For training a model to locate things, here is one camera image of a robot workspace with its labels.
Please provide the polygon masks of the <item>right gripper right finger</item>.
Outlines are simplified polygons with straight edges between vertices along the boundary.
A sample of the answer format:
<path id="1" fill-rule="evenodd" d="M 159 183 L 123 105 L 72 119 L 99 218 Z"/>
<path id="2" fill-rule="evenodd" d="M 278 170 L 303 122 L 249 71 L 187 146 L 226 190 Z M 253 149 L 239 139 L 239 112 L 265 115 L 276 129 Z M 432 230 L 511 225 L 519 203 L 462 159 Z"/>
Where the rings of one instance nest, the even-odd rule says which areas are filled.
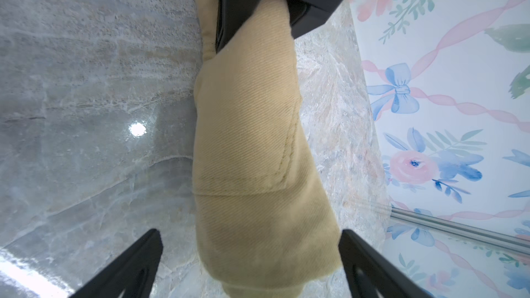
<path id="1" fill-rule="evenodd" d="M 430 297 L 352 230 L 342 231 L 338 248 L 352 297 Z"/>

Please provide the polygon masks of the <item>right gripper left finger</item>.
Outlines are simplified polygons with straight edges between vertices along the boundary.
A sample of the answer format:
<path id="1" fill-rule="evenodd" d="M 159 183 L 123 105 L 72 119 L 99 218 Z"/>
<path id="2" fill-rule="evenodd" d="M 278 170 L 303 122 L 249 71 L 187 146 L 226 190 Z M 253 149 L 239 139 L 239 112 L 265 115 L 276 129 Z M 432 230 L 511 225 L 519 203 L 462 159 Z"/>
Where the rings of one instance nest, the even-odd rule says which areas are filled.
<path id="1" fill-rule="evenodd" d="M 149 297 L 162 253 L 160 231 L 150 229 L 71 297 Z"/>

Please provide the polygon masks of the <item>khaki long pants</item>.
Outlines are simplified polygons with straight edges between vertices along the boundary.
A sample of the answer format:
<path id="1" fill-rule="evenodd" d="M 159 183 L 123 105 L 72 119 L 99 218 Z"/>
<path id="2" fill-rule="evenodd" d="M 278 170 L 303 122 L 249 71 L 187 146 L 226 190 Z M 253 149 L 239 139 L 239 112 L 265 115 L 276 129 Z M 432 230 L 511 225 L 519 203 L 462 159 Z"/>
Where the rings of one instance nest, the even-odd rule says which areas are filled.
<path id="1" fill-rule="evenodd" d="M 341 266 L 340 229 L 300 121 L 287 0 L 261 0 L 221 50 L 218 0 L 195 0 L 197 250 L 230 297 L 298 297 Z"/>

